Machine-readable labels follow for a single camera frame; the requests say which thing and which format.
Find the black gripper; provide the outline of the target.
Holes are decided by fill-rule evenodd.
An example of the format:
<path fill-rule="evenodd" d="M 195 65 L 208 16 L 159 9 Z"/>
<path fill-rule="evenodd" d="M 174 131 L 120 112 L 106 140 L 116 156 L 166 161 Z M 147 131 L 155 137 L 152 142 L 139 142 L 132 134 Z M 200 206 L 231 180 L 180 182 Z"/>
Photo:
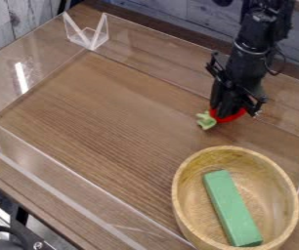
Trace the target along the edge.
<path fill-rule="evenodd" d="M 211 53 L 207 70 L 214 77 L 210 108 L 225 118 L 245 108 L 255 117 L 269 101 L 263 79 L 273 63 L 271 47 L 253 48 L 234 44 L 231 55 Z"/>

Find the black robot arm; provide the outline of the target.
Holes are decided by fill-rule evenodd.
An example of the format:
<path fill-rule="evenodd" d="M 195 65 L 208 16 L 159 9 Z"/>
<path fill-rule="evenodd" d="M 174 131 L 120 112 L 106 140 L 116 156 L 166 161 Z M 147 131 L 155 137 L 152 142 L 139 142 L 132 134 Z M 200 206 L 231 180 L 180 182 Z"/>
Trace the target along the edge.
<path fill-rule="evenodd" d="M 297 0 L 243 0 L 241 30 L 230 56 L 211 54 L 207 70 L 214 77 L 210 115 L 218 122 L 257 116 L 267 103 L 263 88 L 277 55 L 286 58 L 279 42 L 289 38 Z"/>

